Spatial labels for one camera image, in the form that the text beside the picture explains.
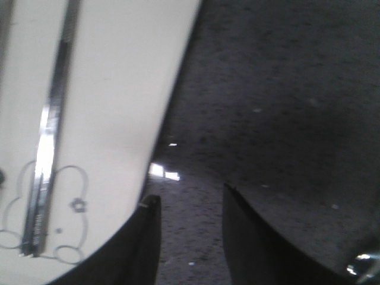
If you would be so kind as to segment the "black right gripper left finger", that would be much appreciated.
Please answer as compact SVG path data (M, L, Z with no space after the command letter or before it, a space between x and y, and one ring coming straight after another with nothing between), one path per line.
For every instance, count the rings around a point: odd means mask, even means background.
M154 284L160 259L162 204L145 197L99 250L51 284Z

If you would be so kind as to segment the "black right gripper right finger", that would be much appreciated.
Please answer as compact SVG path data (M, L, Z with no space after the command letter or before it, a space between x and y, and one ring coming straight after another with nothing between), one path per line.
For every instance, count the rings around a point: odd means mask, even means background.
M233 284L351 284L291 244L228 184L222 235Z

